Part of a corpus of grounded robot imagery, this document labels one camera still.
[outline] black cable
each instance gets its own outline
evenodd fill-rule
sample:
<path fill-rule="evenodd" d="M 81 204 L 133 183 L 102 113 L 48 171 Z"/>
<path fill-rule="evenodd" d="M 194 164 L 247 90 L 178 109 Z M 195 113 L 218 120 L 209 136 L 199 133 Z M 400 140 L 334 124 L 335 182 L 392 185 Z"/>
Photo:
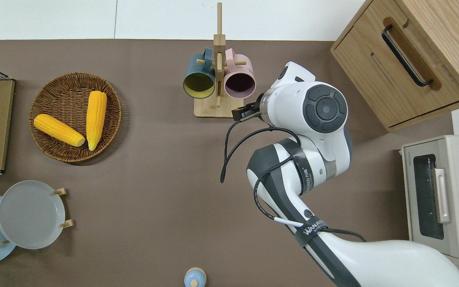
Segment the black cable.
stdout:
<path fill-rule="evenodd" d="M 228 152 L 228 138 L 230 138 L 230 132 L 231 130 L 237 125 L 237 124 L 240 124 L 241 121 L 237 121 L 237 122 L 234 122 L 233 125 L 231 125 L 231 127 L 229 127 L 228 129 L 228 132 L 226 133 L 226 140 L 224 140 L 224 160 L 226 161 L 226 155 L 227 155 L 227 152 Z"/>
<path fill-rule="evenodd" d="M 283 132 L 286 132 L 288 134 L 291 134 L 291 136 L 293 136 L 295 138 L 295 140 L 297 141 L 297 143 L 300 145 L 300 138 L 298 138 L 298 136 L 288 130 L 288 129 L 283 129 L 283 128 L 265 128 L 265 129 L 260 129 L 260 130 L 257 130 L 257 131 L 254 131 L 250 134 L 248 134 L 247 136 L 245 136 L 244 138 L 242 138 L 236 145 L 235 147 L 233 147 L 233 149 L 231 150 L 231 152 L 229 152 L 228 154 L 228 157 L 225 158 L 224 160 L 224 165 L 222 166 L 222 170 L 221 170 L 221 178 L 220 178 L 220 181 L 221 183 L 224 183 L 224 177 L 226 176 L 226 166 L 228 165 L 228 162 L 230 161 L 229 159 L 231 158 L 231 156 L 233 155 L 233 153 L 235 153 L 235 150 L 240 147 L 240 145 L 242 145 L 242 143 L 244 143 L 248 138 L 250 138 L 251 136 L 254 136 L 256 134 L 259 134 L 259 133 L 262 133 L 262 132 L 267 132 L 267 131 L 283 131 Z"/>
<path fill-rule="evenodd" d="M 267 175 L 269 175 L 274 169 L 277 169 L 278 167 L 280 167 L 281 165 L 284 165 L 285 163 L 287 163 L 288 161 L 290 161 L 292 159 L 293 159 L 292 156 L 288 156 L 288 158 L 286 158 L 286 160 L 283 160 L 283 161 L 281 161 L 279 163 L 276 163 L 275 165 L 273 165 L 272 167 L 267 169 L 264 173 L 262 173 L 262 175 L 260 175 L 260 177 L 258 178 L 258 180 L 255 183 L 255 188 L 253 190 L 253 196 L 255 198 L 255 204 L 258 207 L 258 209 L 260 209 L 262 214 L 264 214 L 266 217 L 270 218 L 271 220 L 274 220 L 274 216 L 272 216 L 270 213 L 266 212 L 266 210 L 263 209 L 263 207 L 260 204 L 260 201 L 258 200 L 258 187 L 260 186 L 260 182 L 263 180 L 263 178 L 265 178 Z"/>
<path fill-rule="evenodd" d="M 339 233 L 339 234 L 348 234 L 351 236 L 359 237 L 363 242 L 367 242 L 362 235 L 358 234 L 357 232 L 353 232 L 353 231 L 348 231 L 348 230 L 343 230 L 343 229 L 333 229 L 333 228 L 328 228 L 328 227 L 320 231 L 330 232 L 330 233 Z"/>

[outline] pink mug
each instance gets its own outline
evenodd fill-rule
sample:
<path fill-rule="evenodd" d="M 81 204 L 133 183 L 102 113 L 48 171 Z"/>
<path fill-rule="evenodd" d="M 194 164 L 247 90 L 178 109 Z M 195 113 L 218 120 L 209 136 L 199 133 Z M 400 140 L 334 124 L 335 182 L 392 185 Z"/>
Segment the pink mug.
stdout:
<path fill-rule="evenodd" d="M 235 65 L 236 62 L 245 61 L 245 65 Z M 226 64 L 224 69 L 224 91 L 232 98 L 247 98 L 256 89 L 253 66 L 248 57 L 235 54 L 233 49 L 226 50 Z"/>

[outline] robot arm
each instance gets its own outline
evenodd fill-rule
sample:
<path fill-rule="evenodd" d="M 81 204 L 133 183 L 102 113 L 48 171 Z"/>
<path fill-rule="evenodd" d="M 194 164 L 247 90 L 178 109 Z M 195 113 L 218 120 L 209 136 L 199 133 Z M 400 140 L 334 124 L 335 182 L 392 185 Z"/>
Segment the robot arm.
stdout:
<path fill-rule="evenodd" d="M 269 125 L 297 134 L 300 142 L 287 138 L 257 149 L 247 166 L 249 182 L 257 184 L 257 195 L 278 218 L 290 222 L 288 230 L 335 285 L 459 286 L 459 271 L 436 250 L 405 240 L 342 240 L 326 232 L 324 221 L 300 199 L 349 167 L 348 106 L 341 92 L 289 62 L 251 109 Z"/>

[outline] brown tabletop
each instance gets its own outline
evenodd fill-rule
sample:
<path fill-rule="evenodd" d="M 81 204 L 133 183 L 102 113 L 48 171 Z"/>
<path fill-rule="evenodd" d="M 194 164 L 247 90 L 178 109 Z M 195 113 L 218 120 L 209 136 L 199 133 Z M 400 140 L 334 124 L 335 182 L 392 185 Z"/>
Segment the brown tabletop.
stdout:
<path fill-rule="evenodd" d="M 253 63 L 255 100 L 288 61 L 348 100 L 353 158 L 348 171 L 302 196 L 330 227 L 367 240 L 408 239 L 401 145 L 452 134 L 450 114 L 386 133 L 330 54 L 332 42 L 227 41 Z M 17 80 L 0 195 L 34 179 L 66 187 L 65 229 L 44 249 L 16 247 L 0 261 L 0 286 L 183 286 L 201 267 L 209 287 L 333 286 L 285 227 L 255 207 L 245 168 L 255 149 L 286 138 L 261 134 L 237 150 L 219 183 L 231 119 L 196 118 L 182 89 L 186 62 L 210 47 L 195 40 L 0 41 L 0 71 Z M 73 71 L 109 81 L 122 100 L 114 142 L 71 165 L 43 154 L 28 126 L 31 102 L 49 80 Z M 238 125 L 237 140 L 266 125 Z"/>

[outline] mug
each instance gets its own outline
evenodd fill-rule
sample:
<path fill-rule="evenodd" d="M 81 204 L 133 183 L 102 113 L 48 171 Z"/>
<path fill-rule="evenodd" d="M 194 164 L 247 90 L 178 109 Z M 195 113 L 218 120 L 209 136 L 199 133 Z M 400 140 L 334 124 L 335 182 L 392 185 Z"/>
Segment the mug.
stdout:
<path fill-rule="evenodd" d="M 235 65 L 236 62 L 245 61 L 245 65 Z M 224 91 L 232 98 L 247 98 L 256 89 L 253 66 L 248 57 L 235 54 L 233 49 L 226 50 L 226 64 L 224 69 Z"/>
<path fill-rule="evenodd" d="M 212 49 L 206 48 L 203 54 L 196 54 L 189 59 L 184 78 L 184 91 L 189 96 L 207 98 L 215 91 L 213 55 Z M 199 64 L 198 59 L 204 60 L 204 64 Z"/>

